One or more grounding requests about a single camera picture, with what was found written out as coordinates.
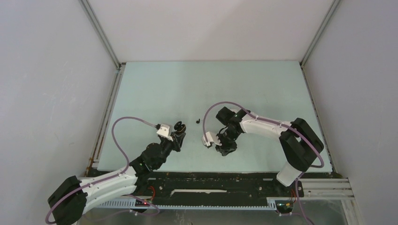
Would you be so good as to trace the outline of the black earbud charging case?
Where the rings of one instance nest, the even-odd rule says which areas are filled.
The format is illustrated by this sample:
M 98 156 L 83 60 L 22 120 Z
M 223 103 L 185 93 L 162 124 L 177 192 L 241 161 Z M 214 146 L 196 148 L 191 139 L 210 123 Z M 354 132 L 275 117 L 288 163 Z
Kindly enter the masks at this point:
M 178 121 L 175 125 L 174 125 L 174 130 L 176 133 L 180 134 L 180 133 L 184 133 L 186 131 L 186 125 L 184 123 L 182 123 L 182 121 Z

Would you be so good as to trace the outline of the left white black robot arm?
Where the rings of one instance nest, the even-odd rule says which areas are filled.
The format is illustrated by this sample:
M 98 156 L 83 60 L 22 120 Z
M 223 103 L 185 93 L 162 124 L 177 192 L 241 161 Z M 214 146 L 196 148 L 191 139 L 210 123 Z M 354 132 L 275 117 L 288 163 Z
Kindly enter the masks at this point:
M 174 131 L 172 140 L 161 137 L 151 143 L 127 167 L 94 178 L 78 179 L 70 176 L 50 195 L 48 225 L 71 225 L 92 208 L 113 198 L 148 191 L 148 176 L 158 170 L 172 151 L 180 152 L 186 133 Z

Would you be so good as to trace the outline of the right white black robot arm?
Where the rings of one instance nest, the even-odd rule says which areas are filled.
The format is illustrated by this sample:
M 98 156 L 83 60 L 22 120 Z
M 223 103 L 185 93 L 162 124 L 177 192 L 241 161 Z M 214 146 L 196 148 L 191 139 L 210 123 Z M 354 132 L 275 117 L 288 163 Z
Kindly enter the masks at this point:
M 214 145 L 222 156 L 237 149 L 236 140 L 241 134 L 261 135 L 280 142 L 287 161 L 273 183 L 273 190 L 279 196 L 291 191 L 292 183 L 312 166 L 324 149 L 321 139 L 302 118 L 292 122 L 277 121 L 243 109 L 237 111 L 227 107 L 220 109 L 216 118 L 224 125 L 224 129 L 217 134 L 206 132 L 202 142 L 208 148 Z

